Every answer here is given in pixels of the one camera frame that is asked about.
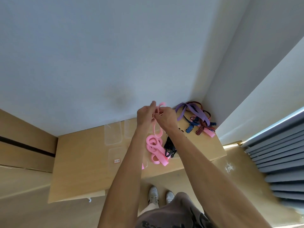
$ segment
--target person's left hand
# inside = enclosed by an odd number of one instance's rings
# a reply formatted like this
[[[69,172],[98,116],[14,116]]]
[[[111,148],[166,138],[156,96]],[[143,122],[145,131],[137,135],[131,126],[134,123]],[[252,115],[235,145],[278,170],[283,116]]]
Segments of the person's left hand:
[[[153,114],[155,112],[156,102],[152,101],[150,106],[145,105],[137,111],[137,127],[149,129],[150,124],[153,120]]]

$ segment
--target person's right hand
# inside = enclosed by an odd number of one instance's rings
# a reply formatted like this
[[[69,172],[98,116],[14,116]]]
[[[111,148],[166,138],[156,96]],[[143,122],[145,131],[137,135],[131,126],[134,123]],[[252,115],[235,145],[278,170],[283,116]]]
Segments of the person's right hand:
[[[170,130],[178,130],[176,112],[170,107],[160,107],[159,113],[154,114],[159,126],[167,133]]]

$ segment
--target gray t-shirt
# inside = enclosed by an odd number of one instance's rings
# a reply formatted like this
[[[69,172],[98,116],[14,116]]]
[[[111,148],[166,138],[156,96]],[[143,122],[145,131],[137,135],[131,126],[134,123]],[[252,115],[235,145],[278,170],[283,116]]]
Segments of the gray t-shirt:
[[[172,202],[147,211],[137,218],[135,228],[215,228],[184,192],[175,195]]]

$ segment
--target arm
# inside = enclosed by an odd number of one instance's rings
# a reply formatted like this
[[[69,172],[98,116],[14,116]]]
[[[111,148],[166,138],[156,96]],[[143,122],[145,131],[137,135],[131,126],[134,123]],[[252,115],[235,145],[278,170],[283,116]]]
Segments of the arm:
[[[218,227],[270,228],[245,195],[178,129],[176,113],[161,107],[155,114],[158,124],[171,138],[183,162],[193,191]]]
[[[156,103],[137,112],[137,128],[128,151],[109,189],[98,228],[134,227],[137,219],[141,165],[146,136]]]

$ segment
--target shoe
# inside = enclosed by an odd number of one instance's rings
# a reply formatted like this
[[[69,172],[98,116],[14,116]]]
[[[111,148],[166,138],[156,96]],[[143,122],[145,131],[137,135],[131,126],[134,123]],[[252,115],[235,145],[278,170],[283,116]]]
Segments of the shoe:
[[[166,193],[166,205],[169,204],[174,198],[174,194],[172,193],[172,191],[168,191]]]
[[[148,193],[148,203],[154,203],[158,206],[158,192],[155,186],[152,186]]]

